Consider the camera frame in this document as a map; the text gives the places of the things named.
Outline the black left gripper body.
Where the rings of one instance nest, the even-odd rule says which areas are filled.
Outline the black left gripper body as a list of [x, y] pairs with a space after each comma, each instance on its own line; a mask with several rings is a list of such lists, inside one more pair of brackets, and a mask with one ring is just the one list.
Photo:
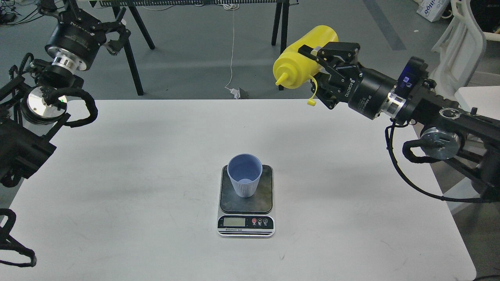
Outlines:
[[106, 41], [103, 32], [89, 31], [73, 22], [58, 23], [45, 51], [52, 58], [52, 66], [67, 71], [88, 71]]

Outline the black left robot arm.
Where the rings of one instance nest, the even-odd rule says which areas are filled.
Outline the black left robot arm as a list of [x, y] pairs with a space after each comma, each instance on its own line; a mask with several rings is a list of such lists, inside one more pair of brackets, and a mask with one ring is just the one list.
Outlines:
[[117, 55], [130, 31], [121, 8], [114, 21], [103, 22], [65, 0], [60, 11], [53, 0], [39, 0], [37, 12], [57, 19], [45, 51], [50, 62], [27, 53], [9, 70], [1, 88], [1, 186], [11, 188], [30, 178], [51, 157], [50, 143], [63, 127], [86, 126], [98, 117], [94, 98], [77, 71], [92, 66], [101, 47]]

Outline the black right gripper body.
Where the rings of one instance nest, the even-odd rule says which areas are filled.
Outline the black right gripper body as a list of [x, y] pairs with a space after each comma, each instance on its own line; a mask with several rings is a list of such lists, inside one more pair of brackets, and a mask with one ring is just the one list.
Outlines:
[[344, 103], [368, 119], [379, 115], [396, 84], [395, 79], [360, 64], [326, 69], [318, 74], [341, 75], [344, 78]]

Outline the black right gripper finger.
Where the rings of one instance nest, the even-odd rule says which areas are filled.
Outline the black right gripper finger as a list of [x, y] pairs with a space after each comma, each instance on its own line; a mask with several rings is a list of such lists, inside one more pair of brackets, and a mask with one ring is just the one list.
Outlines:
[[344, 78], [341, 75], [316, 74], [316, 96], [330, 110], [343, 103]]
[[324, 69], [336, 69], [342, 66], [357, 66], [359, 43], [328, 42], [325, 46], [312, 48], [302, 45], [298, 53], [313, 60]]

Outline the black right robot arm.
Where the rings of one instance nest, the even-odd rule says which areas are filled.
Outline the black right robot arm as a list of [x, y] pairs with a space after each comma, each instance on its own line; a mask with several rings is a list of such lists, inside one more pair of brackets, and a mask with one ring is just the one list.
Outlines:
[[411, 121], [424, 127], [418, 139], [402, 145], [407, 160], [417, 164], [446, 162], [469, 178], [480, 195], [475, 199], [454, 199], [426, 193], [434, 199], [461, 203], [492, 203], [499, 201], [499, 120], [465, 111], [457, 101], [434, 92], [436, 82], [429, 78], [423, 59], [411, 57], [397, 80], [357, 60], [358, 43], [329, 42], [312, 48], [300, 44], [298, 53], [325, 69], [314, 75], [317, 98], [328, 108], [347, 103], [368, 119], [380, 114], [391, 118], [386, 128], [386, 148], [400, 177], [412, 183], [398, 166], [393, 152], [395, 128]]

